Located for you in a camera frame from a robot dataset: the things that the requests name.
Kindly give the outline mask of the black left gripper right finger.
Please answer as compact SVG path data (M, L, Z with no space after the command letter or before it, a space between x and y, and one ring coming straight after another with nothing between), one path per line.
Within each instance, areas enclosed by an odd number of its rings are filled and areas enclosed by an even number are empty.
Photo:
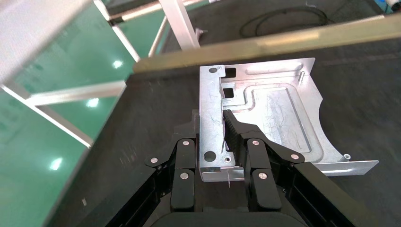
M374 227L376 219L303 155L223 112L226 141L244 169L252 227Z

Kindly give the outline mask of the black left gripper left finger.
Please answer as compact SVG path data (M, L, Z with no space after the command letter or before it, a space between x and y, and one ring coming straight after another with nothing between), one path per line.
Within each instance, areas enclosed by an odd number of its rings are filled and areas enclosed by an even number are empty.
M170 194L171 213L155 223L160 227L185 227L192 222L195 210L195 169L199 114L192 111L190 122L175 127L171 142L162 150L155 164L146 161L138 167L133 186L121 207L106 224L108 227L141 227L161 199Z

